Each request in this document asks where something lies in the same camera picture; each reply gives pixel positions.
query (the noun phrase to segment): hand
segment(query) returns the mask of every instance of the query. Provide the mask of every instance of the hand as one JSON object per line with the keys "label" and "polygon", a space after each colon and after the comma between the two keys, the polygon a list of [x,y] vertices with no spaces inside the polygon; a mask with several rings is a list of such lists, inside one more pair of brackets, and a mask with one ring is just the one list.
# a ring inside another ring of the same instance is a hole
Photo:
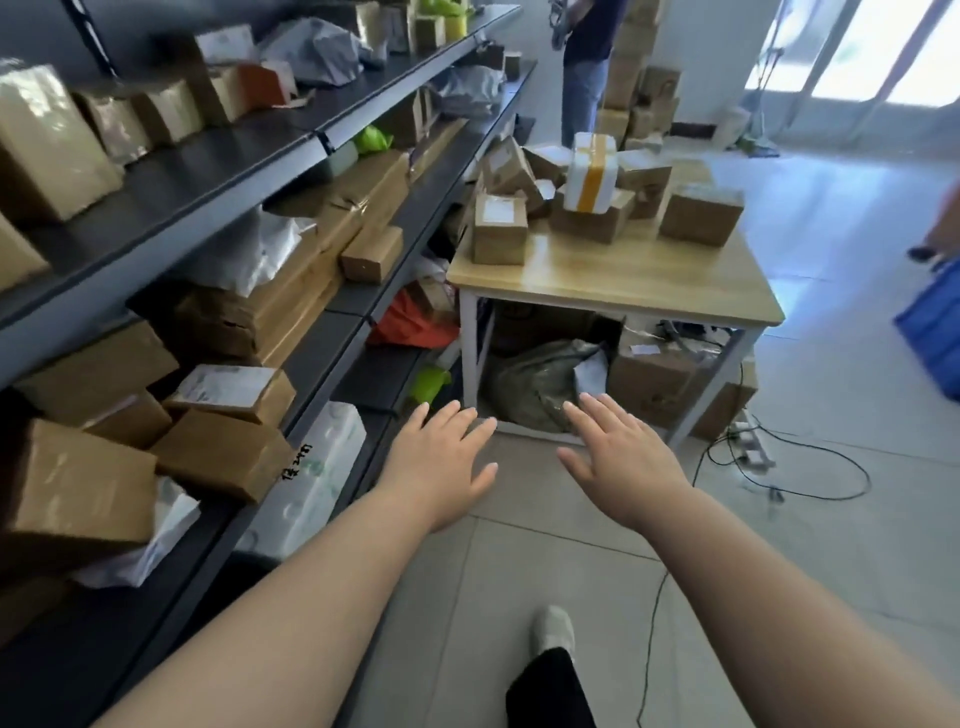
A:
{"label": "hand", "polygon": [[673,451],[646,423],[628,414],[610,395],[581,395],[564,412],[587,445],[591,463],[570,448],[557,456],[593,504],[611,519],[641,532],[664,497],[689,488]]}
{"label": "hand", "polygon": [[470,474],[496,420],[487,419],[467,435],[477,417],[474,408],[461,410],[452,401],[425,425],[429,411],[428,404],[421,404],[395,437],[377,490],[402,493],[404,502],[428,517],[430,530],[439,531],[462,518],[493,485],[496,463],[472,480]]}

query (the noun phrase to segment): tiled floor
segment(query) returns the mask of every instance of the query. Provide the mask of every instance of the tiled floor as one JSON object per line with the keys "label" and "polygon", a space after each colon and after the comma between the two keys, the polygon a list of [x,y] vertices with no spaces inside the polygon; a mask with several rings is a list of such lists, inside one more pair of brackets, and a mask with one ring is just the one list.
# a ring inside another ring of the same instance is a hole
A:
{"label": "tiled floor", "polygon": [[[958,170],[925,163],[709,155],[747,190],[744,228],[787,313],[757,346],[765,425],[854,458],[873,491],[846,503],[772,504],[733,468],[698,486],[960,691],[960,405],[944,400],[891,327],[924,286],[904,249],[920,240]],[[858,491],[828,453],[770,441],[783,488]],[[703,444],[681,453],[688,473]],[[717,455],[723,458],[722,448]],[[431,537],[396,593],[352,726],[497,726],[527,660],[531,616],[563,604],[601,726],[632,725],[662,566],[596,512],[546,443],[494,438],[495,490]],[[667,582],[644,726],[749,719],[684,597]]]}

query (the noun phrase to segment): white foam box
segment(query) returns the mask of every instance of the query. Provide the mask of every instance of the white foam box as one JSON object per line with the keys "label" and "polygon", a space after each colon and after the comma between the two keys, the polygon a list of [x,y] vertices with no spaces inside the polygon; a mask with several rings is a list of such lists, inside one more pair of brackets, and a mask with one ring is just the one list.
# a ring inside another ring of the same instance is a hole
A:
{"label": "white foam box", "polygon": [[564,209],[602,215],[616,189],[616,141],[606,134],[577,132],[573,160],[566,173]]}
{"label": "white foam box", "polygon": [[356,407],[328,402],[236,550],[283,561],[320,533],[366,439]]}

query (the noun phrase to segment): white plastic bag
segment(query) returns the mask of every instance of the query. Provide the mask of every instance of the white plastic bag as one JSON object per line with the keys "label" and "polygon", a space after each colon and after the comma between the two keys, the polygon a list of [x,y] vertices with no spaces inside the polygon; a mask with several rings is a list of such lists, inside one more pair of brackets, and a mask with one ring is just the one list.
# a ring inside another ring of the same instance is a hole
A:
{"label": "white plastic bag", "polygon": [[88,589],[141,586],[199,517],[200,503],[188,496],[173,478],[159,477],[156,480],[154,538],[142,548],[74,571],[74,581]]}
{"label": "white plastic bag", "polygon": [[316,225],[308,217],[281,217],[257,207],[213,235],[170,275],[247,298],[274,279],[302,234]]}

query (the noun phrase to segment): wooden table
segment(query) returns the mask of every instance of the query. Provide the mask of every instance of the wooden table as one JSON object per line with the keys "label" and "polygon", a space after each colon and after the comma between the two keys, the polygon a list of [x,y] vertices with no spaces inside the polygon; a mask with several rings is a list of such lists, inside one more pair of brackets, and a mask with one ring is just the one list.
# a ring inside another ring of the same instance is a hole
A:
{"label": "wooden table", "polygon": [[[671,186],[711,181],[701,161],[675,161]],[[539,220],[531,225],[522,266],[477,265],[472,262],[471,241],[465,240],[446,275],[460,288],[465,405],[477,404],[493,329],[491,323],[478,351],[476,307],[481,297],[733,328],[699,397],[666,435],[667,444],[675,449],[763,331],[783,322],[783,312],[740,231],[717,249],[660,238],[659,227],[659,217],[632,220],[617,240],[603,244],[552,231],[547,221]],[[500,429],[579,442],[571,435],[537,432],[513,423],[501,423]]]}

